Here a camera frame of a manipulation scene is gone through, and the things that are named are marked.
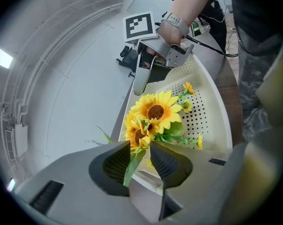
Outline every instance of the human arm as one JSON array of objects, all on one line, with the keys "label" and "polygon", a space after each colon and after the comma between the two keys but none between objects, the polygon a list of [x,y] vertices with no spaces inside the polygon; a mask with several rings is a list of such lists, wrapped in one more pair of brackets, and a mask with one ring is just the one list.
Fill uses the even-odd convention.
[{"label": "human arm", "polygon": [[[174,0],[170,12],[183,19],[188,27],[192,25],[196,17],[203,10],[208,0]],[[182,33],[180,30],[166,21],[162,21],[157,30],[158,34],[170,45],[180,45]],[[155,55],[155,51],[148,48],[147,52]]]}]

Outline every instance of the wrist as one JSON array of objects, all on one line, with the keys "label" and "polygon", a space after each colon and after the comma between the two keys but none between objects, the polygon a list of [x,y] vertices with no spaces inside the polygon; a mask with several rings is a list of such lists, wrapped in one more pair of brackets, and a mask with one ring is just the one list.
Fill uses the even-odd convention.
[{"label": "wrist", "polygon": [[157,32],[169,45],[180,45],[181,38],[183,37],[183,34],[177,27],[166,21],[161,22]]}]

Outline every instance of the sunflower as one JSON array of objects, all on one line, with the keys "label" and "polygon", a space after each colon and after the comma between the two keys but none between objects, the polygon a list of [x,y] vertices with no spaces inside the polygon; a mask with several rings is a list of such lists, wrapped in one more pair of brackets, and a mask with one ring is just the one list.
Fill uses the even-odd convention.
[{"label": "sunflower", "polygon": [[196,94],[194,92],[194,89],[193,89],[192,85],[189,82],[185,83],[183,85],[183,87],[188,90],[190,95],[195,95],[196,96]]},{"label": "sunflower", "polygon": [[134,148],[148,148],[150,146],[150,139],[144,135],[143,126],[139,121],[131,120],[132,129],[126,132],[125,137],[130,141],[130,147]]},{"label": "sunflower", "polygon": [[192,110],[193,104],[189,100],[184,100],[184,102],[182,103],[182,107],[183,107],[183,111],[185,113],[188,113],[189,111]]},{"label": "sunflower", "polygon": [[203,149],[203,136],[200,134],[197,138],[198,142],[197,142],[197,145],[198,145],[198,149],[199,150],[202,150]]},{"label": "sunflower", "polygon": [[150,140],[154,140],[155,135],[158,133],[159,131],[159,121],[157,120],[157,118],[152,118],[152,119],[147,119],[145,120],[145,123],[147,124],[144,127],[144,131],[146,131],[147,136],[150,138]]},{"label": "sunflower", "polygon": [[162,134],[165,129],[170,129],[171,122],[182,122],[178,112],[182,106],[174,104],[178,97],[171,96],[171,90],[168,92],[161,91],[159,94],[151,96],[142,96],[136,106],[136,117],[141,120],[157,119],[157,132]]}]

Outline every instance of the wristwatch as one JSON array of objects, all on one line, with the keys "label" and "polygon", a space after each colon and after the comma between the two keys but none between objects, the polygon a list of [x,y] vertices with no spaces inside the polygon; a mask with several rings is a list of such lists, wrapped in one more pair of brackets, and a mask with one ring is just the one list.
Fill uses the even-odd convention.
[{"label": "wristwatch", "polygon": [[161,21],[166,21],[166,22],[170,23],[171,25],[175,26],[176,28],[178,28],[180,30],[180,32],[185,37],[189,33],[189,27],[183,21],[183,19],[180,18],[180,17],[177,17],[176,15],[174,15],[171,12],[168,12]]}]

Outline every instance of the perforated tray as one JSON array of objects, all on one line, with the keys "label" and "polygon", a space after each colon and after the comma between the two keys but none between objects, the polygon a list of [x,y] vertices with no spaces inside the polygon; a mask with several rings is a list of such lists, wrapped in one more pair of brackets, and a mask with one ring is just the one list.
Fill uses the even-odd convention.
[{"label": "perforated tray", "polygon": [[[172,90],[172,95],[182,94],[184,88],[182,84],[190,82],[197,96],[187,96],[193,103],[193,109],[188,114],[180,111],[184,126],[184,137],[195,140],[199,134],[202,134],[203,149],[214,151],[228,151],[232,149],[232,139],[229,119],[224,107],[222,98],[217,90],[215,83],[209,73],[202,65],[200,60],[191,53],[184,65],[172,69],[164,81],[149,83],[143,95],[156,93],[162,90]],[[130,108],[135,105],[140,96],[136,96],[131,91],[126,114]],[[119,141],[125,138],[122,133],[126,130],[126,126],[122,125]],[[149,149],[146,152],[144,159],[138,167],[138,171],[145,171],[159,178],[155,169],[147,167],[146,161],[149,159]]]}]

